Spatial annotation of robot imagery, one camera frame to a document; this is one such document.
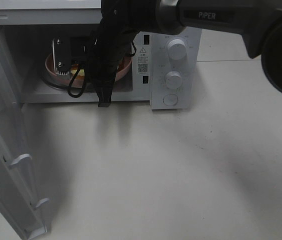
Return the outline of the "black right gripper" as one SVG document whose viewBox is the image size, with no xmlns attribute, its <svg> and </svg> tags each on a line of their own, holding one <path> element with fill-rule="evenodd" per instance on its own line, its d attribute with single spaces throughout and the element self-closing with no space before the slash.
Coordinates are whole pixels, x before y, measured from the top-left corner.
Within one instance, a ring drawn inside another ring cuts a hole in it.
<svg viewBox="0 0 282 240">
<path fill-rule="evenodd" d="M 85 72 L 83 87 L 95 84 L 98 107 L 111 105 L 114 80 L 118 66 L 125 56 L 132 56 L 130 48 L 138 30 L 127 26 L 104 26 L 100 24 L 89 36 L 72 37 L 71 62 L 78 64 L 78 71 Z M 72 86 L 78 72 L 72 77 Z"/>
</svg>

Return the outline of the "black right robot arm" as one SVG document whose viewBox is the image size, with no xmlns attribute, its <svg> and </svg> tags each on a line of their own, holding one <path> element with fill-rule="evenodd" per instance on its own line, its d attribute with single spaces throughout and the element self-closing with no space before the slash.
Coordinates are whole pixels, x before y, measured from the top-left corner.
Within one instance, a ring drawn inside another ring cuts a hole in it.
<svg viewBox="0 0 282 240">
<path fill-rule="evenodd" d="M 117 67 L 139 32 L 178 35 L 186 27 L 241 35 L 282 93 L 282 0 L 104 0 L 101 14 L 83 64 L 100 107 L 111 104 Z"/>
</svg>

